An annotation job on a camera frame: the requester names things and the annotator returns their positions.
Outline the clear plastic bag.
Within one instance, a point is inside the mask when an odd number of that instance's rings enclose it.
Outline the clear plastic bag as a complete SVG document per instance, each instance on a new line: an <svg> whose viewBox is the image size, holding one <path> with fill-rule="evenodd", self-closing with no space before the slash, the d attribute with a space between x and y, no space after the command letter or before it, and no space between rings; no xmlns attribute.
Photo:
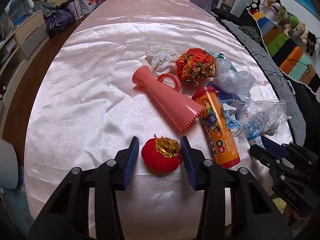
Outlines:
<svg viewBox="0 0 320 240"><path fill-rule="evenodd" d="M246 138L261 134L273 136L278 127L290 120L285 100L246 100L245 105L236 113L236 119L242 125Z"/></svg>

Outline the orange candy tube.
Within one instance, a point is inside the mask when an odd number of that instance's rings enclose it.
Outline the orange candy tube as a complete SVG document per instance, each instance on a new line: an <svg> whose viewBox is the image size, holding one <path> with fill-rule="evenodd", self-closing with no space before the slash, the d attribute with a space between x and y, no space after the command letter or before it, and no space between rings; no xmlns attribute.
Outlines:
<svg viewBox="0 0 320 240"><path fill-rule="evenodd" d="M223 168L240 163L240 156L232 132L227 128L223 106L217 91L210 86L198 89L192 99L204 107L202 119L214 152L215 162Z"/></svg>

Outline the pink plastic horn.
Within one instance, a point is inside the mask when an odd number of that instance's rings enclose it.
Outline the pink plastic horn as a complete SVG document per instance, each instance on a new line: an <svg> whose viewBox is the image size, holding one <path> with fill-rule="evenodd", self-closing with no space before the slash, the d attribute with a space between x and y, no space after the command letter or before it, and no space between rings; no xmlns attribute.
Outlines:
<svg viewBox="0 0 320 240"><path fill-rule="evenodd" d="M145 89L181 133L204 111L204 106L180 92L178 77L170 73L154 77L148 66L142 66L134 72L132 82Z"/></svg>

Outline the red plush lantern ornament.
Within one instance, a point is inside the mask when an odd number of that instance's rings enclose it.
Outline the red plush lantern ornament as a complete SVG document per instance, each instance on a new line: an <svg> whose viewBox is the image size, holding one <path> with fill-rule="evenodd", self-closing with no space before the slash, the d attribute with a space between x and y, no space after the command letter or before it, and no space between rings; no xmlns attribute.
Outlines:
<svg viewBox="0 0 320 240"><path fill-rule="evenodd" d="M154 137L142 147L141 156L153 174L174 172L182 162L180 145L175 139Z"/></svg>

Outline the blue white torn wrapper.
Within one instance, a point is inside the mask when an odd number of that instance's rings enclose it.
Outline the blue white torn wrapper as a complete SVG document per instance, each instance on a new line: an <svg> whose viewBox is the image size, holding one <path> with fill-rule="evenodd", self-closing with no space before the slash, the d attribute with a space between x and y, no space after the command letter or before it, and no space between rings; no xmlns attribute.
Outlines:
<svg viewBox="0 0 320 240"><path fill-rule="evenodd" d="M244 100L227 99L222 100L222 110L226 120L226 127L231 131L233 137L241 134L246 136L245 125L239 121L240 113L245 106Z"/></svg>

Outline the crumpled white plastic bag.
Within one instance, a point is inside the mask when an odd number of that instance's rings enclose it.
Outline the crumpled white plastic bag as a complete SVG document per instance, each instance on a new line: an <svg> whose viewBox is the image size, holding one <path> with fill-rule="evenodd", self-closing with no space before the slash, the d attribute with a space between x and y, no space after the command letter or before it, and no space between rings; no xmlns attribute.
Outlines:
<svg viewBox="0 0 320 240"><path fill-rule="evenodd" d="M231 61L217 58L213 84L226 93L247 94L255 83L255 78L247 71L235 71Z"/></svg>

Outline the colourful striped blanket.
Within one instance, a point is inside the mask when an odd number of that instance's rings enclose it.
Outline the colourful striped blanket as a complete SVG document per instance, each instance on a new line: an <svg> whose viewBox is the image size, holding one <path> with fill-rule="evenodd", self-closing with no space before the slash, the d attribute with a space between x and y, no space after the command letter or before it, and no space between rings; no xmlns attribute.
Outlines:
<svg viewBox="0 0 320 240"><path fill-rule="evenodd" d="M281 72L305 85L319 100L319 75L303 50L259 11L245 12L244 15L255 20L264 48Z"/></svg>

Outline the green white snack packet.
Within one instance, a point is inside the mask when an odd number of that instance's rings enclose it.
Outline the green white snack packet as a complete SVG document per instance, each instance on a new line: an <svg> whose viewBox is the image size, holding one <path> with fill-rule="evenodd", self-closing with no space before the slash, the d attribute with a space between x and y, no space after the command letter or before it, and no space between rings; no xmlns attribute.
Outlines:
<svg viewBox="0 0 320 240"><path fill-rule="evenodd" d="M223 53L217 53L211 50L207 50L206 51L208 54L212 55L214 58L216 59L223 59L223 60L227 60L227 58L225 57L225 55L223 55ZM237 72L236 68L232 65L232 63L230 63L230 68L232 71Z"/></svg>

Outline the red gold foil wrapper ball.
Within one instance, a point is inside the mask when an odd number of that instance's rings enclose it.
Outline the red gold foil wrapper ball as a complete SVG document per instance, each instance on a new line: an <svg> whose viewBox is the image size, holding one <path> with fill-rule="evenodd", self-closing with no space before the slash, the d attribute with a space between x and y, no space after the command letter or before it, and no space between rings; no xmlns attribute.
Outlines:
<svg viewBox="0 0 320 240"><path fill-rule="evenodd" d="M216 74L215 57L200 48L190 48L175 61L175 65L179 80L193 87Z"/></svg>

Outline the green frog plush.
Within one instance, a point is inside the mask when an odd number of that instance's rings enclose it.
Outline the green frog plush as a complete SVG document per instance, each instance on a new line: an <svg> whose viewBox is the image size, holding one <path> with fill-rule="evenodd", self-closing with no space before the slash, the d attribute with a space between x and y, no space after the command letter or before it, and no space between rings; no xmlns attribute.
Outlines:
<svg viewBox="0 0 320 240"><path fill-rule="evenodd" d="M287 12L284 15L285 28L295 28L299 24L299 19L296 15Z"/></svg>

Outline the black white cat plush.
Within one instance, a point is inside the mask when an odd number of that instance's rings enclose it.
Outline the black white cat plush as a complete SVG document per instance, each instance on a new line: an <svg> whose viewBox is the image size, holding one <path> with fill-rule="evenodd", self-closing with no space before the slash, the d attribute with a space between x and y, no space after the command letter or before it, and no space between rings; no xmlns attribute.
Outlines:
<svg viewBox="0 0 320 240"><path fill-rule="evenodd" d="M252 0L252 3L246 7L248 12L260 11L260 2L261 0Z"/></svg>

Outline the pink satin tablecloth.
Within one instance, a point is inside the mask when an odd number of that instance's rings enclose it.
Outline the pink satin tablecloth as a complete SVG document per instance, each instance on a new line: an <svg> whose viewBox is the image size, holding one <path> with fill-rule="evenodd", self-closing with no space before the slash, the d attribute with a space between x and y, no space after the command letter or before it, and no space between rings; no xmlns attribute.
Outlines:
<svg viewBox="0 0 320 240"><path fill-rule="evenodd" d="M73 167L89 170L114 158L132 137L183 134L167 123L146 92L132 83L149 65L154 45L179 53L201 48L223 53L256 81L253 100L277 96L263 71L212 15L188 0L106 0L71 34L41 83L31 111L24 151L25 188L34 219ZM125 239L194 239L203 191L195 192L181 164L152 175L140 154L131 183L117 191Z"/></svg>

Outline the crumpled white tissue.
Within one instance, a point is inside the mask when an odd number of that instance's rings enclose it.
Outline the crumpled white tissue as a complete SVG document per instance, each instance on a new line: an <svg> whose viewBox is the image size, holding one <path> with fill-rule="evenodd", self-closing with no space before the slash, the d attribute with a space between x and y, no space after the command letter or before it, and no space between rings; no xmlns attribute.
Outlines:
<svg viewBox="0 0 320 240"><path fill-rule="evenodd" d="M172 46L155 45L146 52L146 60L151 64L151 72L155 77L175 70L175 62L179 54Z"/></svg>

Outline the beige tv cabinet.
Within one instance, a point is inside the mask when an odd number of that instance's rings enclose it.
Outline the beige tv cabinet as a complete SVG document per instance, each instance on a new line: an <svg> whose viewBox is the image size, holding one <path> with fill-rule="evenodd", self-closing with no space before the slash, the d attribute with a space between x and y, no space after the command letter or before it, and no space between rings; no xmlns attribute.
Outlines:
<svg viewBox="0 0 320 240"><path fill-rule="evenodd" d="M5 102L30 66L31 62L49 41L42 11L30 15L1 43L1 49L9 46L9 56L1 63L1 101Z"/></svg>

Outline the purple bag on floor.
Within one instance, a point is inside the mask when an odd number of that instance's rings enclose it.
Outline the purple bag on floor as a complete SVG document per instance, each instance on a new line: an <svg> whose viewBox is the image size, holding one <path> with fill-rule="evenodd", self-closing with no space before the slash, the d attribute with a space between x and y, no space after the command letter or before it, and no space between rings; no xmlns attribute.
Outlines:
<svg viewBox="0 0 320 240"><path fill-rule="evenodd" d="M68 29L74 21L74 14L68 9L57 10L44 20L50 38Z"/></svg>

